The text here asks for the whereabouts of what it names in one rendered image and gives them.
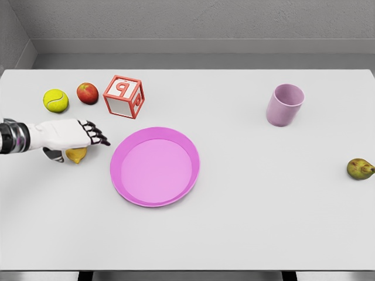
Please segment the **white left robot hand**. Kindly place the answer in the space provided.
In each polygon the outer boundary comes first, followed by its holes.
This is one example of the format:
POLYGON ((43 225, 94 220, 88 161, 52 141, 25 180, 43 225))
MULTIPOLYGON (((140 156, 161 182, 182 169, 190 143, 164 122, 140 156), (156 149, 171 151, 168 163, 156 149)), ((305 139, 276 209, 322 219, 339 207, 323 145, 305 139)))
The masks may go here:
POLYGON ((63 119, 29 126, 29 149, 42 149, 55 162, 63 163, 63 152, 90 145, 110 143, 96 125, 87 120, 63 119))

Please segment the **yellow lemon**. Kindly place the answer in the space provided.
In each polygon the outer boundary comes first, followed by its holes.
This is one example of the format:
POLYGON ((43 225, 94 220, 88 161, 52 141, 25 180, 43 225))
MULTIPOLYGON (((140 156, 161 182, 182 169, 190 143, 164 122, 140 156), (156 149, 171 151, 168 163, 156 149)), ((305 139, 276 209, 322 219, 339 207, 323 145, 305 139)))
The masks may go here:
POLYGON ((75 164, 79 164, 87 154, 87 148, 75 148, 65 150, 65 154, 69 160, 75 164))

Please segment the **pink plate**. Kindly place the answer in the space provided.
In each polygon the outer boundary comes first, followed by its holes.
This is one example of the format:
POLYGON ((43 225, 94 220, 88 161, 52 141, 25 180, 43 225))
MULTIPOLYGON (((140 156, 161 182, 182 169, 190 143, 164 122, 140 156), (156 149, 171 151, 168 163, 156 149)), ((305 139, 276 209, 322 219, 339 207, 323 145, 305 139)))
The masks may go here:
POLYGON ((111 181, 127 201, 149 208, 182 199, 195 185, 200 156, 195 144, 171 128, 151 127, 134 132, 115 149, 111 181))

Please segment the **yellow-green tennis ball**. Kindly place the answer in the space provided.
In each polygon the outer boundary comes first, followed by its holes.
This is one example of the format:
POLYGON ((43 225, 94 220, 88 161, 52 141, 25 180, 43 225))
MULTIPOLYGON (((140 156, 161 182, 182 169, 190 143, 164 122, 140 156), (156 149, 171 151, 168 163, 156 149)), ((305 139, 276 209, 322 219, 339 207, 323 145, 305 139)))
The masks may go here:
POLYGON ((69 105, 69 98, 62 90, 51 89, 45 92, 43 96, 43 105, 50 112, 62 113, 69 105))

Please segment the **red apple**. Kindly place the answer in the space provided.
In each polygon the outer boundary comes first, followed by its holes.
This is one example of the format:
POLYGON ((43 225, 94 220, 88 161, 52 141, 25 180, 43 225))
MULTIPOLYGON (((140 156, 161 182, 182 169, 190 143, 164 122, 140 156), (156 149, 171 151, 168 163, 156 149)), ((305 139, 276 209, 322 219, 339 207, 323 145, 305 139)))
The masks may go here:
POLYGON ((76 90, 81 102, 87 105, 94 105, 98 101, 98 89, 92 83, 81 83, 76 90))

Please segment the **red letter block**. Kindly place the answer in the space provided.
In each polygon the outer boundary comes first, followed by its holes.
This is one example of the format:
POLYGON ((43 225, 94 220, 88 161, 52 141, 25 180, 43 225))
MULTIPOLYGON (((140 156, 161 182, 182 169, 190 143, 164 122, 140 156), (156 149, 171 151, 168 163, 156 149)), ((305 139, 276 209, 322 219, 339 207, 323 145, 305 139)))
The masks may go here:
POLYGON ((103 98, 109 113, 135 119, 145 101, 142 81, 115 75, 103 98))

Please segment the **lilac cup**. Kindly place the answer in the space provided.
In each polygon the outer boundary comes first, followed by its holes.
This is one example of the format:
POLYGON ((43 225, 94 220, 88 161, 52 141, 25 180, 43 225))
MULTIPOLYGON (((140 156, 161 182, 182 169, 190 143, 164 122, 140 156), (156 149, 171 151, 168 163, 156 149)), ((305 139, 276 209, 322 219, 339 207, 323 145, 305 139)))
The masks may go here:
POLYGON ((278 127, 288 126, 296 117, 304 99, 304 92, 295 85, 277 86, 266 110, 267 121, 278 127))

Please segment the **green-brown pear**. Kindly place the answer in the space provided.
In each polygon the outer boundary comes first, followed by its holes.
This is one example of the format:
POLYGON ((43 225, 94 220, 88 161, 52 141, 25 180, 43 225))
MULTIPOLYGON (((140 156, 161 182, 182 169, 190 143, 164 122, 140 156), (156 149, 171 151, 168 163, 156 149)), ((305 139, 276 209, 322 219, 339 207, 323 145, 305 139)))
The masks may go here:
POLYGON ((375 174, 375 166, 364 159, 352 159, 347 164, 347 173, 355 180, 366 180, 375 174))

